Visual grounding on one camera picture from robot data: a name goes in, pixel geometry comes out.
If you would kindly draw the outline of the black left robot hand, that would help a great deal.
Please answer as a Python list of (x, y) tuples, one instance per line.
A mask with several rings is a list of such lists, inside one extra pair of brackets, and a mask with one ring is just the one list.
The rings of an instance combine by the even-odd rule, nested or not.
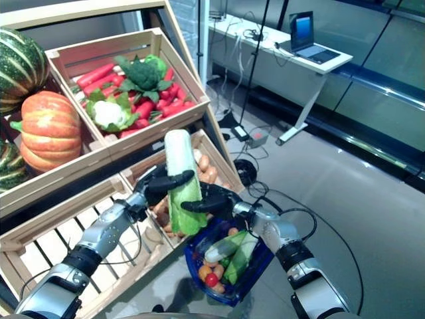
[(188, 169), (177, 175), (168, 175), (166, 164), (152, 167), (152, 170), (141, 177), (136, 183), (135, 191), (141, 193), (145, 199), (145, 206), (157, 205), (168, 191), (190, 182), (195, 176), (193, 170)]

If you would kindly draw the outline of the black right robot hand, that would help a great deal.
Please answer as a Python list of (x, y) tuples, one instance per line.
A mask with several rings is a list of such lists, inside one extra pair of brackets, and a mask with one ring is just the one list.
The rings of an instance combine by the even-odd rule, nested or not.
[(233, 209), (242, 201), (241, 197), (216, 184), (200, 182), (202, 199), (198, 201), (184, 201), (181, 208), (193, 213), (210, 213), (215, 217), (230, 220), (233, 218)]

